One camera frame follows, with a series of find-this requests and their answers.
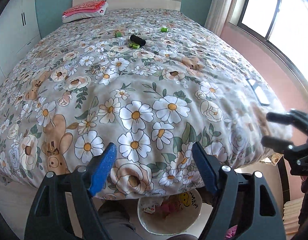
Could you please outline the window with frame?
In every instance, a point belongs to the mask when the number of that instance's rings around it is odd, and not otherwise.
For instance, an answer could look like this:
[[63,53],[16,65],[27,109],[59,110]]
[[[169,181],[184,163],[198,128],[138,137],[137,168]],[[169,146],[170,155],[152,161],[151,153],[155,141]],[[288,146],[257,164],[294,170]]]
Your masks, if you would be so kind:
[[275,53],[308,85],[308,3],[304,0],[233,0],[230,22]]

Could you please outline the white wardrobe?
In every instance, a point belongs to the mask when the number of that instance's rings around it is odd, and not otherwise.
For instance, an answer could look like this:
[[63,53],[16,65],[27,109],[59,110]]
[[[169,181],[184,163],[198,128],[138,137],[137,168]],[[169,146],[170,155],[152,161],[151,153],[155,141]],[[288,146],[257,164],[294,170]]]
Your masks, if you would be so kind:
[[0,85],[40,40],[35,0],[9,0],[0,15]]

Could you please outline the green divided box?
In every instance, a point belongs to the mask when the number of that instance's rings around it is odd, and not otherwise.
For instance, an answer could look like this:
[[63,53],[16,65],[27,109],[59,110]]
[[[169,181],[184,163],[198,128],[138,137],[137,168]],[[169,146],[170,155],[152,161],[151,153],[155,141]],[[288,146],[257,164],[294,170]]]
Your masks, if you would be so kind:
[[168,27],[161,27],[161,32],[167,33],[168,32]]

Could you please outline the folded red pink blanket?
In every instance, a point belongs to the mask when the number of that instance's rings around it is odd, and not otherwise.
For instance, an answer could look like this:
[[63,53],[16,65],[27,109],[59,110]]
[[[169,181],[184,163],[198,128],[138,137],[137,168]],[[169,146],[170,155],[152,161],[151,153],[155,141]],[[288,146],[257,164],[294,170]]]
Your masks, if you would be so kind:
[[96,12],[106,4],[106,0],[101,1],[89,1],[82,4],[78,4],[63,12],[63,17],[69,17],[81,12]]

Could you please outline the green number nine shape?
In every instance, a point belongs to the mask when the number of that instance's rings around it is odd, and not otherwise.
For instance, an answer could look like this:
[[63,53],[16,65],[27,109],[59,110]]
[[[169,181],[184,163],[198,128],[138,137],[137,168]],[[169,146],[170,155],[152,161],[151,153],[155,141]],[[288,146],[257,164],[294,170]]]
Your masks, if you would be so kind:
[[131,43],[131,44],[129,44],[129,47],[130,47],[131,49],[139,49],[139,48],[140,48],[140,45],[139,45],[139,44],[136,44],[136,43]]

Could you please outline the white trash bin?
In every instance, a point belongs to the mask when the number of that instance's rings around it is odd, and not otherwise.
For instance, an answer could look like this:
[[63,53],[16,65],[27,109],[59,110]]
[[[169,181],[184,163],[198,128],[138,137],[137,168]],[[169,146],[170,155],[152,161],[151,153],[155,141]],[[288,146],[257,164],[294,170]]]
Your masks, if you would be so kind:
[[149,233],[174,236],[185,232],[198,219],[202,198],[197,190],[165,197],[140,198],[137,216],[141,226]]

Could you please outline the floral bed cover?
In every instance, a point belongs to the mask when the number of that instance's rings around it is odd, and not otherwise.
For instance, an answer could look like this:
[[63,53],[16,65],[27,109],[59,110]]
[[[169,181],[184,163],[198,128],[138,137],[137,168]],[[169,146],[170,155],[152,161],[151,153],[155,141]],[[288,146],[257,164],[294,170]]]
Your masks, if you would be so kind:
[[[131,49],[133,34],[146,45]],[[8,74],[0,86],[0,179],[38,187],[47,172],[73,172],[114,143],[100,198],[178,194],[203,186],[195,142],[232,168],[264,158],[276,164],[280,155],[261,138],[291,138],[291,127],[266,120],[283,111],[241,54],[181,12],[113,10],[62,25]]]

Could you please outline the black smartphone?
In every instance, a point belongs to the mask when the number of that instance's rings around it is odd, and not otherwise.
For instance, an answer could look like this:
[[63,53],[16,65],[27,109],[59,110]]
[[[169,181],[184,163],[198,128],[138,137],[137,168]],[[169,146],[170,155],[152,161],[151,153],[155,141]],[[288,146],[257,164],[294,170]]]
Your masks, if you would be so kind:
[[257,83],[257,81],[255,81],[253,79],[247,79],[247,83],[252,88],[252,90],[253,90],[258,102],[260,103],[260,105],[269,106],[270,101],[268,100],[266,94],[264,93],[261,86]]

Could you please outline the white curtain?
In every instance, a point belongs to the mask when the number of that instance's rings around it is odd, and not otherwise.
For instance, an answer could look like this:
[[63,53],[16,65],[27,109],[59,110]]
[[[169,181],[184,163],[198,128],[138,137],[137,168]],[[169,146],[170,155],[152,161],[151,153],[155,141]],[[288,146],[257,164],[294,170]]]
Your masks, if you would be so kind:
[[225,25],[232,0],[212,0],[204,27],[220,36]]

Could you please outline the black cylinder object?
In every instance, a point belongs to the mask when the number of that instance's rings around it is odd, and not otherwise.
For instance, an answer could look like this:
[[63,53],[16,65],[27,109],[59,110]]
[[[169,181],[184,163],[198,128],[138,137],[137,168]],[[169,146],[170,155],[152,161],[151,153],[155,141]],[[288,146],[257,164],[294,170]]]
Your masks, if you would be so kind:
[[143,46],[146,45],[146,41],[144,39],[142,39],[142,38],[140,38],[140,37],[138,37],[138,36],[136,36],[134,34],[130,36],[130,40],[133,43],[139,45],[140,47],[143,47]]

